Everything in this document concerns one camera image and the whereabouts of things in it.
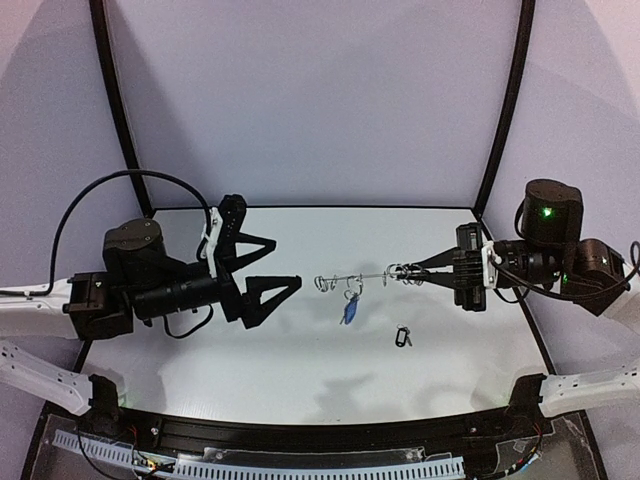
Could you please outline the metal ring disc with keyrings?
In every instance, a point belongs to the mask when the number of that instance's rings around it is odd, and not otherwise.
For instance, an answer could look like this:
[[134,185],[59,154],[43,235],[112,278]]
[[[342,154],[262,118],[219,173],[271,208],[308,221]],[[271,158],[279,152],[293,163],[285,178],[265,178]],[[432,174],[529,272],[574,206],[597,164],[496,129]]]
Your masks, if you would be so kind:
[[390,281],[411,283],[413,282],[413,277],[426,272],[426,269],[416,264],[394,263],[388,265],[381,273],[357,273],[333,276],[318,275],[313,279],[313,285],[321,293],[334,291],[340,282],[344,282],[348,289],[351,289],[352,285],[357,285],[358,288],[364,289],[365,280],[380,280],[383,286],[386,286]]

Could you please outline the blue tag key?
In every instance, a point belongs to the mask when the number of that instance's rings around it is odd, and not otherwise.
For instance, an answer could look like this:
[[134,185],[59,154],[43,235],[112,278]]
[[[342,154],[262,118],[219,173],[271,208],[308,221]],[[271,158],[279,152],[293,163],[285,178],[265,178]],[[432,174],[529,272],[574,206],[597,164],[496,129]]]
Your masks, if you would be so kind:
[[363,287],[360,286],[357,289],[347,289],[343,292],[343,297],[346,304],[343,308],[343,314],[340,321],[341,325],[350,325],[354,320],[358,305],[363,293]]

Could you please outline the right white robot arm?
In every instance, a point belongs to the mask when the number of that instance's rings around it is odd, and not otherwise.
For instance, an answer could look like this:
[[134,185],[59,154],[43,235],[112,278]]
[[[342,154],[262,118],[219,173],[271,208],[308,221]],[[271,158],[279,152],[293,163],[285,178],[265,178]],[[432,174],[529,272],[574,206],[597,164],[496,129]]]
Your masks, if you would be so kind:
[[[514,240],[486,240],[478,223],[456,230],[456,246],[417,263],[392,268],[405,284],[452,290],[455,305],[482,312],[486,294],[523,288],[570,302],[595,317],[639,330],[639,245],[624,260],[601,240],[581,236],[581,191],[551,179],[534,179],[514,218]],[[573,375],[528,375],[516,381],[513,400],[546,418],[639,398],[639,363]]]

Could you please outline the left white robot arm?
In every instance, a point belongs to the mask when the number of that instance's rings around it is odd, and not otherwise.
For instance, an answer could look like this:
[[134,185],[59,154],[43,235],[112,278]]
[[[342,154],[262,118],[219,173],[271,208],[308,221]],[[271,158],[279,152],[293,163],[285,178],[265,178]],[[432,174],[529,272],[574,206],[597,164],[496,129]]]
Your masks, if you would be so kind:
[[161,226],[135,219],[104,238],[103,272],[76,274],[42,291],[16,287],[1,296],[1,380],[54,403],[78,417],[117,420],[117,386],[98,375],[75,374],[26,354],[10,338],[47,336],[82,341],[128,335],[137,320],[150,325],[169,315],[207,310],[191,328],[198,332],[221,306],[227,321],[260,326],[302,286],[298,276],[249,276],[239,289],[234,272],[274,251],[275,241],[224,229],[221,239],[205,236],[204,260],[170,257]]

